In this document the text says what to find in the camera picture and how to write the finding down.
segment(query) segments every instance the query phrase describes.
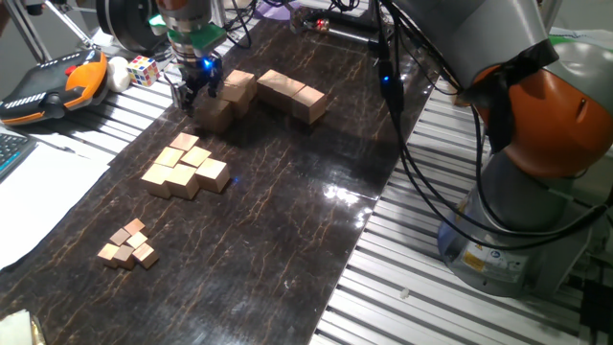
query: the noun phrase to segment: black cable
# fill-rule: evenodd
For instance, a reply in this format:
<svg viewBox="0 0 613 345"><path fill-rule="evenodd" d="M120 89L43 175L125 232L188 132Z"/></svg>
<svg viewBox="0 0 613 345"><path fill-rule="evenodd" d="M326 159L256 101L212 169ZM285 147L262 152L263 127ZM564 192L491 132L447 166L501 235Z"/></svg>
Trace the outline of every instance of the black cable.
<svg viewBox="0 0 613 345"><path fill-rule="evenodd" d="M411 57L413 59L413 61L418 65L418 67L421 70L421 73L425 76L425 78L428 80L428 82L432 85L432 87L434 87L435 90L441 92L444 95L447 96L456 96L460 93L460 91L456 91L456 92L446 92L441 90L435 82L433 82L430 77L428 77L428 72L425 70L425 68L423 68L423 66L421 65L421 63L415 58L415 56L409 51L409 48L406 47L406 45L404 44L404 39L400 39L400 44L402 45L402 48L404 48L404 51L406 51L406 53L409 55L409 57Z"/></svg>
<svg viewBox="0 0 613 345"><path fill-rule="evenodd" d="M238 8L233 8L233 9L228 9L226 11L232 11L235 12L237 14L236 17L230 19L224 26L223 29L226 30L226 32L231 33L233 31L236 31L240 28L242 28L242 25L240 25L240 17L243 18L245 24L249 23L249 21L251 21L251 19L253 19L255 13L256 13L256 5L257 5L257 0L252 0L249 5L247 5L244 9L238 9Z"/></svg>
<svg viewBox="0 0 613 345"><path fill-rule="evenodd" d="M336 8L341 12L348 12L355 10L360 5L360 0L349 0L349 5L345 5L342 0L330 0L330 2L329 11Z"/></svg>
<svg viewBox="0 0 613 345"><path fill-rule="evenodd" d="M232 5L234 5L234 9L237 11L238 20L240 21L240 25L245 30L245 35L247 36L247 45L243 46L243 45L238 44L238 42L236 42L234 39L232 39L229 35L228 35L228 40L230 42L234 43L234 45L239 47L240 49L249 49L249 48L251 48L251 43L252 43L251 42L251 35L249 34L249 29L247 29L247 24L245 24L245 21L242 19L242 16L240 14L238 14L237 0L232 0Z"/></svg>
<svg viewBox="0 0 613 345"><path fill-rule="evenodd" d="M477 137L477 158L476 158L477 168L475 171L475 179L477 180L477 194L479 195L479 199L481 200L481 203L485 207L486 211L494 219L494 221L496 221L500 226L506 229L511 229L510 226L508 226L503 220L501 220L498 217L498 215L496 215L496 213L491 209L488 201L486 200L486 193L483 190L483 181L481 178L481 169L483 165L482 163L483 143L481 142L481 123L479 122L479 115L477 114L477 109L475 108L475 106L471 105L470 108L472 110L472 117L475 122L475 136Z"/></svg>
<svg viewBox="0 0 613 345"><path fill-rule="evenodd" d="M447 64L441 53L434 47L430 41L423 35L423 33L413 25L413 22L409 19L407 15L405 15L396 4L393 4L390 0L380 0L380 2L385 6L392 17L399 18L404 25L401 25L400 28L404 31L407 37L411 37L415 35L419 38L420 44L425 48L426 52L430 55L431 58L438 63L439 66L443 69L443 74L447 75L447 81L453 85L453 87L458 90L458 92L462 92L463 88L454 80L457 79L452 72L451 67Z"/></svg>
<svg viewBox="0 0 613 345"><path fill-rule="evenodd" d="M378 21L379 21L379 28L381 28L381 24L380 24L380 13L377 12L377 16L378 16ZM436 209L436 207L434 207L434 205L427 199L427 197L425 196L425 194L423 192L420 191L420 187L417 185L415 179L413 178L412 174L410 174L410 171L408 169L408 166L406 165L406 160L409 160L409 163L411 164L411 166L413 167L414 171L416 172L416 174L418 175L418 177L423 181L423 183L426 185L426 187L435 195L435 197L442 202L447 208L449 208L450 210L452 210L456 215L462 217L463 219L473 223L474 225L489 231L490 233L493 234L498 234L498 235L502 235L502 236L507 236L507 237L518 237L518 238L528 238L528 237L550 237L548 240L545 241L540 241L540 242L536 242L536 243L532 243L532 244L527 244L524 246L518 246L518 247L513 247L515 249L519 249L519 248L528 248L528 247L535 247L535 246L539 246L539 245L543 245L546 244L548 242L553 242L556 241L558 239L561 239L567 235L570 235L578 230L581 230L583 228L584 225L592 222L593 220L595 220L597 217L600 217L606 210L607 210L607 206L606 205L599 205L594 207L593 209L589 210L583 217L580 217L578 219L576 219L575 221L573 221L571 224L558 229L556 231L553 232L539 232L539 233L527 233L527 232L513 232L513 231L503 231L500 229L495 229L495 228L491 228L488 226L485 226L484 224L466 216L464 213L460 212L459 210L457 210L455 208L454 205L452 205L450 202L448 202L446 199L444 199L444 197L442 195L440 195L438 193L438 191L436 191L436 189L434 189L432 187L432 185L429 183L429 181L427 181L427 179L425 178L425 176L423 176L423 174L421 173L421 171L419 170L419 168L417 167L417 164L415 164L415 161L412 159L408 149L406 148L406 146L403 143L403 137L402 137L402 133L400 130L400 126L399 126L399 114L397 115L397 119L395 119L395 116L392 116L393 122L395 123L395 128L397 129L397 135L398 135L398 140L400 142L400 152L401 155L400 157L402 158L402 163L403 163L403 167L405 168L405 172L407 174L407 176L409 177L409 179L411 180L411 182L414 184L416 190L418 190L420 192L421 197L424 198L424 201L426 201L426 203L430 206L430 208L432 208L432 210L439 216L441 217L443 220L445 220L445 222L451 226L452 228L454 228L454 230L457 231L461 231L460 229L458 229L454 224L450 223L441 213L438 209ZM467 237L467 238L471 238L469 235L467 234L463 234L463 236Z"/></svg>
<svg viewBox="0 0 613 345"><path fill-rule="evenodd" d="M534 243L530 243L530 244L509 246L509 245L496 245L496 244L492 244L492 243L489 243L489 242L481 241L481 240L475 239L474 237L472 237L469 234L467 234L466 232L464 232L456 224L454 224L449 219L447 219L441 213L441 211L439 211L439 209L437 209L437 207L428 199L427 195L421 190L420 186L418 185L417 181L415 180L415 177L413 177L413 175L410 174L409 167L407 166L406 161L407 161L407 158L408 158L409 162L411 162L413 160L413 158L410 156L410 154L408 154L407 157L405 157L405 154L408 153L408 149L406 148L406 146L403 143L404 139L403 139L403 136L402 136L402 131L400 129L399 116L397 116L397 120L396 120L394 115L392 115L392 114L390 114L390 115L392 116L392 122L394 123L394 128L397 131L398 145L399 145L399 148L400 148L400 160L402 162L402 167L404 168L405 173L409 177L409 180L411 181L411 183L413 184L413 186L415 187L416 191L421 196L423 201L430 207L430 209L432 209L432 211L444 223L446 223L451 229L453 229L455 232L460 234L462 237L466 238L467 240L469 240L471 242L480 244L482 246L485 246L485 247L488 247L488 248L491 248L491 249L513 251L513 250L524 250L524 249L535 248L535 247L538 247L538 246L541 246L541 245L544 245L544 244L547 244L547 243L550 243L550 242L555 242L555 241L560 240L560 239L562 239L562 238L564 238L566 236L566 235L559 235L559 236L555 236L555 237L550 237L548 240L544 240L544 241L538 241L538 242L534 242Z"/></svg>
<svg viewBox="0 0 613 345"><path fill-rule="evenodd" d="M286 3L289 3L289 1L285 1L285 0L280 0L280 1L263 0L263 2L274 8L279 8L279 7L285 6Z"/></svg>
<svg viewBox="0 0 613 345"><path fill-rule="evenodd" d="M582 171L580 174L575 175L575 176L566 176L564 178L566 179L580 179L582 177L584 177L587 174L587 171L589 170L589 168L585 169L584 171Z"/></svg>
<svg viewBox="0 0 613 345"><path fill-rule="evenodd" d="M396 46L394 58L396 59L396 73L395 77L400 78L400 52L398 48L398 41L400 40L400 25L394 19L394 45Z"/></svg>

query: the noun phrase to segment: wooden cube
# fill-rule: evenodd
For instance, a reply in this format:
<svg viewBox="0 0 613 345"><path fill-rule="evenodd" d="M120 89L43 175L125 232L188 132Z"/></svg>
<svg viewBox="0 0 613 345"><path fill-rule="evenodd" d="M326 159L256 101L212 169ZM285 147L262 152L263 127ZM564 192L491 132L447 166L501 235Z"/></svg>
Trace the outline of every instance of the wooden cube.
<svg viewBox="0 0 613 345"><path fill-rule="evenodd" d="M185 151L181 149L164 148L162 153L155 159L155 164L174 168L176 163L181 159Z"/></svg>
<svg viewBox="0 0 613 345"><path fill-rule="evenodd" d="M130 238L130 234L124 229L119 229L113 236L111 236L110 240L115 245L122 245Z"/></svg>
<svg viewBox="0 0 613 345"><path fill-rule="evenodd" d="M230 103L213 98L207 98L193 117L202 128L214 133L223 133L234 119Z"/></svg>
<svg viewBox="0 0 613 345"><path fill-rule="evenodd" d="M291 110L294 117L310 125L326 112L326 95L305 86L292 97Z"/></svg>
<svg viewBox="0 0 613 345"><path fill-rule="evenodd" d="M244 87L247 89L247 98L249 101L253 100L258 93L258 83L256 82L256 76L251 73L234 70L225 81L226 84Z"/></svg>
<svg viewBox="0 0 613 345"><path fill-rule="evenodd" d="M205 159L209 158L211 152L199 147L193 147L181 158L181 163L198 168Z"/></svg>
<svg viewBox="0 0 613 345"><path fill-rule="evenodd" d="M132 248L136 249L140 247L143 243L145 243L147 239L148 238L145 235L143 235L142 232L137 232L136 234L132 235L132 237L127 239L125 243L131 246Z"/></svg>
<svg viewBox="0 0 613 345"><path fill-rule="evenodd" d="M146 243L136 248L132 255L144 269L149 269L159 259L157 252Z"/></svg>
<svg viewBox="0 0 613 345"><path fill-rule="evenodd" d="M124 244L119 247L113 256L113 260L115 260L119 267L131 270L134 268L134 257L132 256L133 252L134 248Z"/></svg>
<svg viewBox="0 0 613 345"><path fill-rule="evenodd" d="M191 150L194 145L198 144L198 142L200 142L200 138L197 136L180 133L176 138L174 138L172 143L170 143L170 147L187 152Z"/></svg>
<svg viewBox="0 0 613 345"><path fill-rule="evenodd" d="M200 188L207 191L221 193L223 187L230 180L227 164L218 160L207 158L195 172Z"/></svg>
<svg viewBox="0 0 613 345"><path fill-rule="evenodd" d="M145 236L149 236L149 229L138 218L135 218L128 225L124 226L124 230L127 231L130 236L134 236L139 232L143 233Z"/></svg>
<svg viewBox="0 0 613 345"><path fill-rule="evenodd" d="M153 164L145 175L141 177L141 181L145 184L145 189L152 196L159 196L163 198L170 197L169 186L166 183L166 177L172 173L171 167L166 167L160 164Z"/></svg>
<svg viewBox="0 0 613 345"><path fill-rule="evenodd" d="M196 168L177 164L167 178L170 193L173 196L183 197L187 200L193 199L199 189L198 181L195 179L195 171Z"/></svg>
<svg viewBox="0 0 613 345"><path fill-rule="evenodd" d="M281 73L269 70L258 79L258 95L264 102L291 114L292 97L305 85Z"/></svg>
<svg viewBox="0 0 613 345"><path fill-rule="evenodd" d="M100 258L104 265L111 268L117 268L117 262L114 258L118 250L119 247L117 245L107 243L104 245L100 253L98 253L98 258Z"/></svg>
<svg viewBox="0 0 613 345"><path fill-rule="evenodd" d="M250 100L244 87L225 84L217 97L230 102L235 119L241 119L249 111Z"/></svg>

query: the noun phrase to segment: rubik's cube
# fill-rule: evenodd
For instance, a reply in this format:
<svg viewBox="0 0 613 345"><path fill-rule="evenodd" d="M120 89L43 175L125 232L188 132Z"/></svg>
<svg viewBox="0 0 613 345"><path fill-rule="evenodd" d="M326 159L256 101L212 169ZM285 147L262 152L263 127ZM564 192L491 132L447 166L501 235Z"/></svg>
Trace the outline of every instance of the rubik's cube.
<svg viewBox="0 0 613 345"><path fill-rule="evenodd" d="M132 82L139 85L151 86L158 78L160 71L157 69L153 58L138 56L127 65L127 72Z"/></svg>

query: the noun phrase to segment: table surface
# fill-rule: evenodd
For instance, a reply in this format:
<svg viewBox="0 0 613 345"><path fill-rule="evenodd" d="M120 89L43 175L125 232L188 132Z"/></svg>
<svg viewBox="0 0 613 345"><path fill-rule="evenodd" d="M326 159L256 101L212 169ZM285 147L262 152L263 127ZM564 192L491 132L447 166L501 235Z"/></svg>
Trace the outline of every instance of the table surface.
<svg viewBox="0 0 613 345"><path fill-rule="evenodd" d="M396 136L366 47L273 21L252 36L251 50L231 51L225 69L274 68L326 92L325 117L306 126L258 103L214 136L169 108L0 273L0 318L27 309L49 344L307 343L396 163ZM419 69L406 72L405 134L428 96ZM233 179L221 195L164 200L139 183L181 131L228 163ZM134 218L150 229L159 262L103 267L96 254Z"/></svg>

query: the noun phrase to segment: keyboard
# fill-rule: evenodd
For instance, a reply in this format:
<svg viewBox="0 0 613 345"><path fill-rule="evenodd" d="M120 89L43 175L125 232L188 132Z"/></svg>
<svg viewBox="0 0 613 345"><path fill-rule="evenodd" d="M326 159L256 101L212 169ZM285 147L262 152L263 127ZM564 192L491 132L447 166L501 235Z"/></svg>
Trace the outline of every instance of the keyboard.
<svg viewBox="0 0 613 345"><path fill-rule="evenodd" d="M0 133L0 181L7 177L35 147L35 139Z"/></svg>

